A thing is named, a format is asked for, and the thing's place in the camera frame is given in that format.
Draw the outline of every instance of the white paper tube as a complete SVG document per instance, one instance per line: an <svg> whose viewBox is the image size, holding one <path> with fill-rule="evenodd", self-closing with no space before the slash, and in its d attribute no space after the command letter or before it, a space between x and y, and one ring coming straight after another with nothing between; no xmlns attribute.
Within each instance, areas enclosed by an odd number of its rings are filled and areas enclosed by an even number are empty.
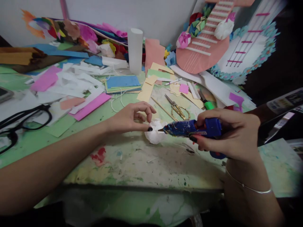
<svg viewBox="0 0 303 227"><path fill-rule="evenodd" d="M127 33L129 69L135 75L142 72L143 31L131 28Z"/></svg>

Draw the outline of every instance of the white wall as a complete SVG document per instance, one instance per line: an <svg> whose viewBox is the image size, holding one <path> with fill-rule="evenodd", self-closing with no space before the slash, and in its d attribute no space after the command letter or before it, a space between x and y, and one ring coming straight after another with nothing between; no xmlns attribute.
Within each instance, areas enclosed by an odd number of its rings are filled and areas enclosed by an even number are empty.
<svg viewBox="0 0 303 227"><path fill-rule="evenodd" d="M175 44L196 2L197 0L66 0L70 19L93 24L106 22L121 30L138 28L143 30L146 38L159 39L164 46ZM50 42L51 39L37 38L26 29L21 9L36 17L62 19L60 1L3 0L0 7L0 35L12 46Z"/></svg>

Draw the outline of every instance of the pink paper guitar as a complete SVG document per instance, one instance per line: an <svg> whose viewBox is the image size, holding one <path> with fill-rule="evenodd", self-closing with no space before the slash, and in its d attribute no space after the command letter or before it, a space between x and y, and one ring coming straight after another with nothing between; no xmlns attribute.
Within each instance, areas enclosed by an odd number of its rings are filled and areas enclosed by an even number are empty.
<svg viewBox="0 0 303 227"><path fill-rule="evenodd" d="M184 71L197 74L213 67L229 47L229 36L219 40L214 36L217 25L226 20L234 6L251 6L254 0L207 0L216 3L207 18L207 23L201 34L192 38L191 43L184 49L177 48L178 66Z"/></svg>

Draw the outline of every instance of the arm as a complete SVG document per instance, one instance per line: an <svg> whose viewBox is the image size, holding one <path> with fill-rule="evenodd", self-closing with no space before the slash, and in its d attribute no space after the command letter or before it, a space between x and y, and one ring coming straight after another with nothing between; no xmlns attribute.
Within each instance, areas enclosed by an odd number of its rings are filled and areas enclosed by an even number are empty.
<svg viewBox="0 0 303 227"><path fill-rule="evenodd" d="M152 119L154 108L146 102L129 104L115 116L0 169L0 215L14 215L35 206L105 138L112 133L152 130L138 111Z"/></svg>
<svg viewBox="0 0 303 227"><path fill-rule="evenodd" d="M199 150L221 152L230 157L225 173L224 194L230 214L248 226L280 226L284 216L271 191L259 194L257 191L268 191L270 182L264 163L257 149L258 128L260 121L252 114L214 109L198 116L198 126L203 125L205 118L217 117L222 125L228 128L220 140L202 136L190 138L199 145Z"/></svg>

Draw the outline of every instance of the hand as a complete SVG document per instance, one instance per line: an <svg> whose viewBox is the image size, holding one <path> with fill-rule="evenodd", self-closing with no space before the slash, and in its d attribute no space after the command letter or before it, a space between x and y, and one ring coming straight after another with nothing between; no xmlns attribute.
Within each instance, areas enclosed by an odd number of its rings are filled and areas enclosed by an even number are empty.
<svg viewBox="0 0 303 227"><path fill-rule="evenodd" d="M148 123L152 121L152 114L156 113L155 109L147 102L130 103L114 116L106 120L108 131L114 133L152 131L152 128L146 124L134 122L134 120L145 122L145 117L138 113L139 111L146 113Z"/></svg>
<svg viewBox="0 0 303 227"><path fill-rule="evenodd" d="M207 110L198 116L197 126L204 124L205 118L218 118L222 128L228 129L219 140L193 135L190 140L199 145L199 150L220 152L230 158L249 161L258 154L257 140L260 120L256 115L241 112L213 109Z"/></svg>

